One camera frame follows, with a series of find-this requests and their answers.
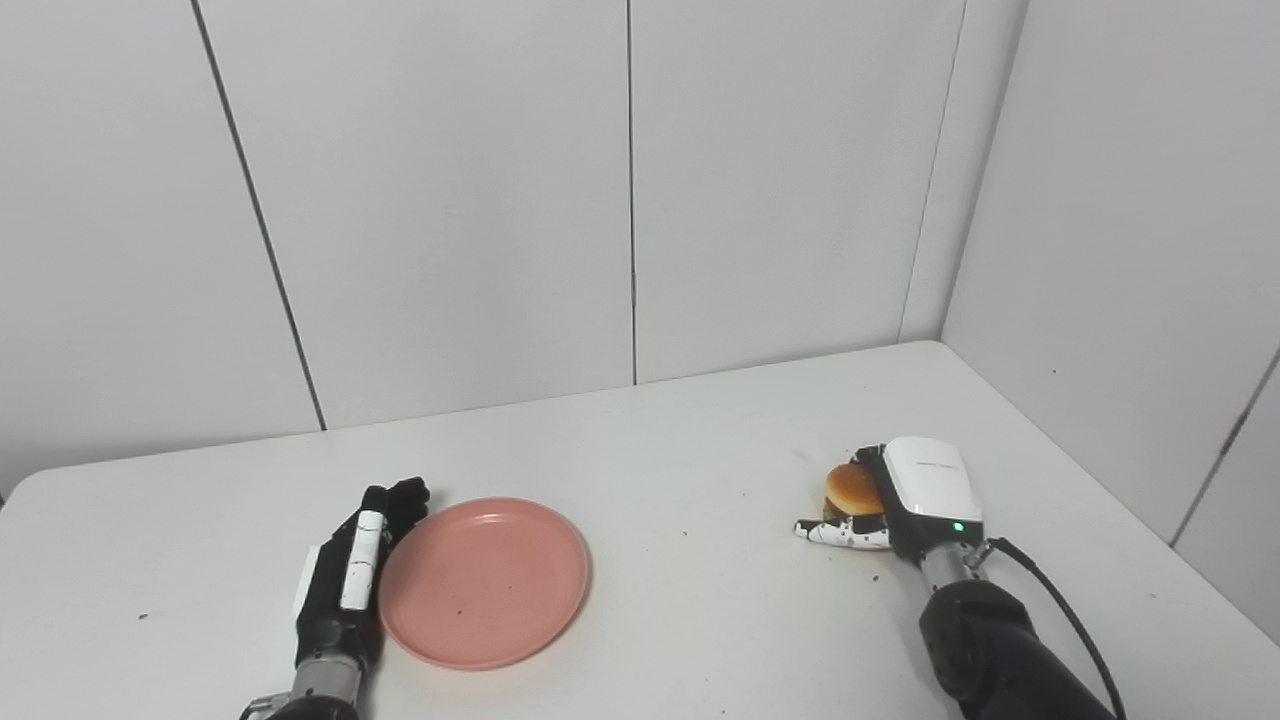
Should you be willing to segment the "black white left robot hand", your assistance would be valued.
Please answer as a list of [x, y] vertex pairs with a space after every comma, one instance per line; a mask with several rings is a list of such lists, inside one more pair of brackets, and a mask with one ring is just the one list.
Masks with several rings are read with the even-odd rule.
[[[420, 477], [390, 487], [369, 486], [360, 506], [319, 546], [294, 621], [296, 666], [326, 653], [352, 659], [364, 673], [376, 664], [384, 646], [376, 584], [392, 550], [429, 515], [429, 500]], [[355, 562], [371, 565], [367, 591], [344, 601]]]

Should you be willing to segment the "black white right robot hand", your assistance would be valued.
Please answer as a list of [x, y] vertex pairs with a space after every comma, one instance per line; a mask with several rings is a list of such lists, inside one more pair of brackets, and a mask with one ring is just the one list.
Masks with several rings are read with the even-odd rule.
[[828, 471], [822, 518], [794, 523], [794, 534], [810, 543], [893, 552], [916, 568], [940, 550], [979, 548], [984, 529], [957, 447], [925, 437], [858, 450]]

